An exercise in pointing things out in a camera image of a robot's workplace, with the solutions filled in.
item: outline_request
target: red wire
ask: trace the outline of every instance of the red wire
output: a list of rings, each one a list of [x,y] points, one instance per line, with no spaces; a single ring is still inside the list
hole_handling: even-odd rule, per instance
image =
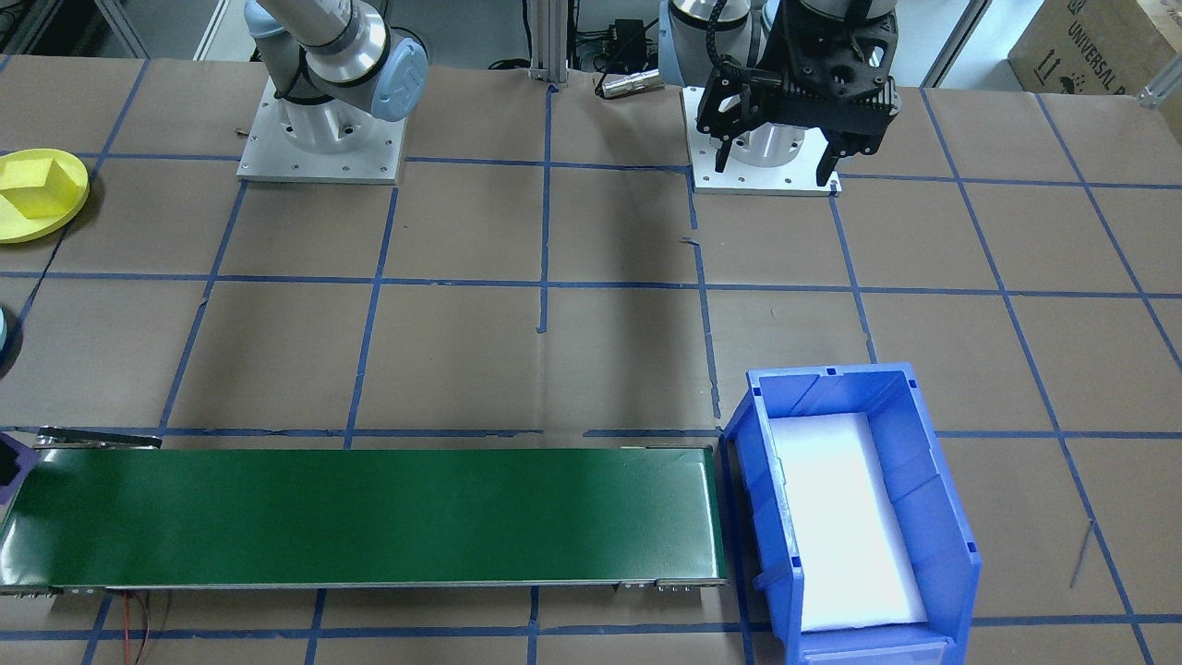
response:
[[[123,665],[131,665],[131,601],[123,594]]]

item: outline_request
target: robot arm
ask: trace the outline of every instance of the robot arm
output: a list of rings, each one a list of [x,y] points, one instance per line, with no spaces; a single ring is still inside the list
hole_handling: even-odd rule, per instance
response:
[[[768,123],[824,132],[818,185],[842,157],[875,154],[900,110],[889,73],[898,39],[895,0],[781,0],[758,59],[741,50],[748,64],[719,53],[722,39],[723,51],[747,43],[730,35],[739,28],[726,19],[742,15],[747,0],[734,4],[741,9],[728,14],[727,0],[715,0],[704,20],[707,0],[678,5],[696,12],[706,33],[709,74],[696,125],[719,145],[715,170],[722,172],[736,138]]]
[[[246,21],[277,97],[294,104],[340,99],[394,122],[427,83],[422,45],[361,0],[249,0]]]

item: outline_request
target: conveyor belt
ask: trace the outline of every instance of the conveyor belt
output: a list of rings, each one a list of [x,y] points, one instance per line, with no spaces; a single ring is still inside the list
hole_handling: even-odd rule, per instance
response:
[[[428,587],[726,578],[702,449],[58,450],[0,587]]]

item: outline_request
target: blue tape line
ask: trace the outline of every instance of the blue tape line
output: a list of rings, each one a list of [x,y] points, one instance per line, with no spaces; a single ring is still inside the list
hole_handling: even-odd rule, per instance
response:
[[[842,180],[909,180],[915,182],[956,182],[947,175],[896,175],[889,172],[843,172]]]
[[[830,286],[824,283],[707,283],[708,291],[790,291],[790,292],[820,292],[820,293],[850,293],[850,286]]]
[[[119,281],[204,281],[208,274],[162,272],[74,272],[53,270],[45,274],[46,279],[113,279]]]
[[[968,195],[968,189],[965,187],[965,182],[961,181],[960,170],[956,168],[956,162],[953,159],[952,150],[948,146],[948,142],[944,139],[943,130],[940,126],[940,120],[936,119],[935,110],[931,107],[931,100],[928,98],[928,92],[920,89],[920,97],[923,99],[923,104],[927,107],[928,117],[931,119],[933,128],[936,131],[936,138],[940,141],[940,145],[944,151],[944,157],[948,159],[948,165],[953,170],[953,175],[957,180],[957,187],[961,191],[961,197],[965,200],[965,207],[968,209],[969,219],[973,222],[973,228],[976,230],[978,237],[981,241],[981,248],[985,250],[985,257],[989,262],[989,269],[993,270],[993,276],[998,282],[998,288],[1006,291],[1006,283],[1001,278],[1001,272],[998,269],[998,263],[994,261],[993,252],[989,249],[989,243],[985,237],[985,232],[981,228],[981,222],[976,216],[976,209],[973,207],[973,201]],[[1071,455],[1071,449],[1067,448],[1067,439],[1063,436],[1063,428],[1059,425],[1059,418],[1056,415],[1054,405],[1051,404],[1051,395],[1046,390],[1046,385],[1043,382],[1041,373],[1039,373],[1038,365],[1034,363],[1034,354],[1031,352],[1030,344],[1026,340],[1025,332],[1022,331],[1021,322],[1018,320],[1018,312],[1014,308],[1014,302],[1008,294],[1001,295],[1002,301],[1006,304],[1006,311],[1009,314],[1009,320],[1013,322],[1014,331],[1018,334],[1018,343],[1021,345],[1022,354],[1026,357],[1026,364],[1030,366],[1031,374],[1034,378],[1034,385],[1038,387],[1039,396],[1043,399],[1043,404],[1046,408],[1047,417],[1051,419],[1051,426],[1054,429],[1057,439],[1059,442],[1059,449],[1063,452],[1064,459],[1067,463],[1067,470],[1071,472],[1072,482],[1076,484],[1076,491],[1079,494],[1079,500],[1084,504],[1084,511],[1087,517],[1092,521],[1096,543],[1099,546],[1100,552],[1104,554],[1104,561],[1108,565],[1109,573],[1112,576],[1112,582],[1116,585],[1117,594],[1121,596],[1121,604],[1124,607],[1125,614],[1130,619],[1132,626],[1132,632],[1137,638],[1137,644],[1141,647],[1141,653],[1145,659],[1145,665],[1154,665],[1154,658],[1149,653],[1149,646],[1145,643],[1145,637],[1141,631],[1141,626],[1136,622],[1134,617],[1132,604],[1129,600],[1128,591],[1124,587],[1124,582],[1121,580],[1121,573],[1117,571],[1116,561],[1112,559],[1112,553],[1109,549],[1108,541],[1104,539],[1104,533],[1100,529],[1100,523],[1096,520],[1096,511],[1092,509],[1091,501],[1087,498],[1087,491],[1084,488],[1083,477],[1079,475],[1079,469],[1076,467],[1076,461]]]
[[[316,647],[320,638],[320,621],[324,619],[324,601],[329,598],[327,589],[316,592],[316,609],[312,611],[312,627],[307,637],[307,651],[304,652],[304,665],[314,665]]]
[[[219,274],[217,281],[252,281],[275,283],[372,283],[370,276],[312,276],[282,274]]]
[[[558,288],[663,288],[673,291],[693,291],[697,283],[680,281],[547,281],[547,286]]]
[[[35,270],[0,270],[0,276],[12,278],[38,278],[41,273]],[[158,272],[73,272],[73,270],[50,270],[45,273],[46,279],[115,279],[115,280],[143,280],[143,281],[204,281],[207,274],[193,273],[158,273]],[[278,282],[278,283],[371,283],[369,276],[337,276],[337,275],[312,275],[312,274],[219,274],[217,281],[249,281],[249,282]],[[699,285],[687,281],[572,281],[572,280],[546,280],[539,279],[447,279],[429,276],[383,276],[382,283],[407,285],[407,286],[493,286],[505,288],[538,288],[545,283],[550,288],[664,288],[664,289],[694,289]],[[787,292],[825,292],[825,293],[850,293],[850,286],[829,283],[707,283],[708,291],[787,291]],[[1021,295],[1027,298],[1111,298],[1137,300],[1149,298],[1151,300],[1182,300],[1182,293],[1165,292],[1121,292],[1121,291],[1001,291],[998,288],[940,288],[928,286],[863,286],[858,288],[863,293],[895,293],[895,294],[943,294],[943,295]]]
[[[1154,439],[1182,441],[1182,432],[1105,432],[1105,431],[993,431],[993,430],[937,430],[937,437],[946,439]]]
[[[551,162],[554,168],[576,168],[591,170],[656,170],[662,172],[684,172],[693,178],[693,169],[688,165],[660,164],[660,165],[626,165],[626,164],[593,164],[585,162]]]
[[[543,635],[654,635],[681,633],[741,633],[742,624],[638,624],[632,626],[561,626],[544,628]]]
[[[115,138],[119,135],[119,129],[123,128],[123,120],[128,118],[128,111],[131,110],[131,104],[136,100],[136,94],[139,92],[139,84],[144,80],[144,74],[148,73],[148,65],[151,60],[144,60],[139,65],[139,72],[136,74],[135,83],[131,84],[131,91],[128,92],[128,98],[123,103],[123,107],[119,109],[119,115],[115,118],[115,126],[111,128],[111,133],[106,137],[106,143],[103,143],[103,151],[98,155],[98,163],[95,164],[95,171],[97,172],[102,167],[103,162],[111,155],[111,146],[115,145]]]
[[[486,437],[496,437],[502,439],[508,439],[518,437],[521,435],[541,435],[541,430],[353,430],[355,437],[372,437],[372,438],[387,438],[387,439],[409,439],[409,438],[453,438],[453,439],[475,439]]]
[[[1182,189],[1182,184],[1130,184],[1128,182],[1089,182],[1087,184],[1102,189]]]
[[[619,439],[649,439],[649,438],[706,438],[713,439],[721,433],[720,430],[587,430],[583,432],[585,439],[619,438]]]
[[[735,596],[739,601],[739,632],[742,633],[743,664],[755,665],[755,644],[752,640],[751,611],[747,604],[747,574],[743,571],[742,542],[739,536],[739,509],[735,500],[734,476],[730,474],[730,452],[726,437],[719,436],[719,463],[722,467],[722,493],[727,501],[727,536],[734,566]]]
[[[357,378],[353,380],[353,397],[349,402],[349,418],[345,425],[345,441],[343,448],[353,448],[353,435],[357,429],[357,412],[362,405],[362,391],[365,387],[365,371],[369,367],[369,350],[374,341],[374,321],[377,319],[377,302],[382,296],[382,274],[385,272],[387,254],[390,252],[390,237],[394,234],[394,217],[398,208],[397,187],[390,191],[390,203],[385,211],[385,229],[382,232],[382,247],[377,255],[377,267],[374,268],[374,278],[370,280],[370,304],[365,312],[365,327],[362,331],[362,348],[357,358]]]
[[[689,229],[697,230],[697,206],[694,204],[694,169],[686,169],[686,194],[689,196]]]
[[[189,326],[189,337],[184,341],[184,351],[181,352],[181,360],[177,363],[176,373],[173,376],[173,385],[168,391],[168,399],[164,402],[164,411],[160,415],[160,428],[168,428],[168,422],[173,417],[173,408],[176,404],[176,396],[181,392],[181,382],[184,379],[184,371],[189,367],[189,359],[193,357],[193,347],[197,343],[197,331],[201,330],[201,321],[206,318],[206,309],[209,306],[209,298],[213,294],[214,283],[217,282],[217,272],[221,269],[222,259],[226,257],[226,248],[229,247],[230,235],[234,234],[234,224],[238,222],[238,214],[242,209],[242,200],[246,198],[246,181],[238,187],[238,196],[234,197],[234,207],[229,210],[229,219],[226,220],[226,229],[222,232],[221,242],[217,245],[217,254],[206,275],[206,287],[201,293],[201,304],[193,315],[193,325]]]
[[[1109,241],[1112,242],[1112,248],[1116,249],[1116,254],[1121,257],[1121,265],[1124,266],[1124,270],[1129,273],[1129,279],[1132,280],[1132,287],[1137,289],[1137,293],[1142,295],[1142,301],[1145,305],[1145,309],[1149,312],[1149,317],[1154,319],[1154,325],[1157,326],[1157,334],[1162,337],[1162,341],[1165,343],[1165,348],[1169,350],[1170,357],[1174,359],[1174,365],[1182,371],[1182,357],[1178,357],[1178,351],[1174,347],[1174,343],[1170,341],[1170,337],[1165,331],[1165,326],[1162,325],[1161,318],[1157,317],[1157,311],[1154,308],[1154,304],[1149,301],[1145,295],[1145,289],[1141,285],[1141,280],[1137,279],[1137,273],[1132,269],[1132,263],[1129,262],[1129,256],[1125,255],[1124,249],[1121,247],[1121,242],[1116,239],[1116,233],[1112,232],[1112,226],[1108,221],[1104,210],[1100,208],[1100,203],[1096,200],[1096,193],[1092,191],[1091,185],[1087,184],[1087,178],[1084,177],[1084,171],[1080,170],[1079,163],[1076,162],[1074,155],[1071,154],[1071,149],[1067,148],[1067,142],[1064,141],[1063,133],[1059,132],[1059,126],[1054,123],[1054,118],[1051,117],[1050,109],[1046,107],[1046,102],[1043,97],[1034,96],[1038,100],[1038,105],[1043,109],[1043,115],[1046,116],[1046,122],[1051,125],[1051,131],[1054,132],[1056,139],[1059,141],[1059,146],[1063,148],[1063,154],[1067,156],[1067,162],[1071,163],[1071,169],[1076,171],[1076,177],[1084,185],[1084,191],[1087,194],[1087,200],[1092,203],[1092,209],[1096,210],[1096,216],[1099,217],[1100,224],[1104,226],[1104,233],[1108,234]]]
[[[530,624],[526,627],[526,665],[538,664],[538,587],[530,587]]]
[[[106,136],[106,142],[103,144],[103,151],[98,156],[98,161],[95,162],[95,167],[90,170],[91,182],[98,177],[98,171],[103,167],[103,159],[106,154],[110,152],[111,145],[115,143],[115,137],[119,135],[119,129],[123,126],[123,120],[128,116],[128,109],[131,107],[131,103],[135,102],[136,93],[139,91],[139,84],[143,83],[144,73],[148,71],[148,60],[144,60],[139,65],[139,73],[136,74],[135,83],[131,84],[131,90],[128,92],[128,98],[123,100],[123,106],[119,109],[119,115],[115,118],[115,125],[111,126],[110,133]],[[61,249],[61,242],[66,237],[66,233],[70,232],[70,227],[73,226],[73,220],[66,222],[60,230],[57,230],[58,239],[53,245],[53,250],[50,252],[50,257],[45,262],[45,267],[41,269],[41,275],[37,279],[37,283],[33,285],[33,289],[30,291],[28,296],[25,299],[24,306],[21,306],[20,313],[17,315],[15,328],[19,331],[25,325],[25,320],[28,318],[28,312],[33,308],[33,302],[37,300],[37,294],[41,289],[41,282],[45,281],[46,274],[50,272],[50,267],[53,266],[53,261],[58,257],[58,252]]]
[[[165,155],[149,152],[108,152],[108,159],[163,159],[181,162],[236,162],[241,155]]]
[[[690,201],[690,208],[693,208],[693,201]],[[694,247],[694,265],[697,269],[697,300],[702,308],[702,332],[706,337],[706,372],[710,378],[710,408],[714,410],[714,418],[722,418],[719,372],[714,363],[714,332],[710,328],[710,302],[706,289],[706,263],[702,259],[702,246],[696,241],[690,242],[690,245]]]
[[[866,337],[866,356],[870,363],[878,363],[878,352],[875,351],[873,337],[870,334],[870,319],[866,317],[866,305],[862,301],[862,287],[858,285],[858,274],[853,269],[853,254],[850,252],[850,242],[845,235],[845,226],[842,223],[842,213],[837,209],[837,185],[831,185],[829,196],[829,209],[833,214],[833,224],[837,227],[837,239],[842,243],[842,255],[845,257],[845,270],[850,274],[850,292],[853,293],[853,304],[858,307],[858,319],[862,321],[862,332]]]
[[[103,602],[98,606],[98,614],[95,617],[90,638],[86,640],[86,651],[82,654],[82,665],[91,665],[95,661],[95,651],[98,648],[98,640],[102,638],[103,626],[106,624],[106,614],[111,611],[111,601],[113,599],[115,594],[109,593],[103,596]]]
[[[1182,614],[1136,614],[1138,624],[1177,625],[1182,624]],[[974,627],[995,626],[1078,626],[1078,625],[1122,625],[1129,624],[1125,614],[1084,614],[1084,615],[1046,615],[1046,617],[983,617],[973,619]],[[752,633],[768,633],[771,624],[751,622]],[[171,628],[152,632],[152,640],[269,640],[269,639],[310,639],[312,628],[243,628],[243,630],[201,630]],[[684,634],[684,633],[741,633],[742,624],[706,622],[706,624],[636,624],[617,625],[574,625],[539,628],[539,637],[554,635],[648,635],[648,634]],[[361,627],[361,628],[319,628],[317,641],[327,639],[365,639],[365,638],[522,638],[528,637],[528,626],[468,626],[468,627]],[[131,639],[142,639],[143,631],[129,632]],[[123,639],[122,630],[95,631],[0,631],[0,643],[6,641],[115,641]]]
[[[416,276],[383,276],[382,283],[397,286],[499,286],[508,288],[537,288],[543,285],[535,279],[430,279]]]
[[[407,157],[407,161],[427,163],[427,164],[531,165],[531,167],[544,165],[544,162],[534,159],[479,159],[468,157]]]
[[[553,170],[553,138],[554,138],[554,93],[557,85],[546,87],[546,133],[545,152],[543,158],[541,180],[541,287],[538,289],[538,334],[543,334],[550,325],[550,201],[551,201],[551,175]]]
[[[1128,624],[1124,614],[1080,614],[1074,617],[976,617],[974,628],[998,626],[1093,626],[1100,624]]]

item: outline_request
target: metal connector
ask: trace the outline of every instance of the metal connector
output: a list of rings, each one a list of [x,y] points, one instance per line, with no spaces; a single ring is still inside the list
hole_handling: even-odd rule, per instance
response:
[[[624,78],[603,84],[603,98],[615,99],[625,94],[636,94],[664,87],[664,79],[661,78],[660,70],[642,71],[628,74]]]

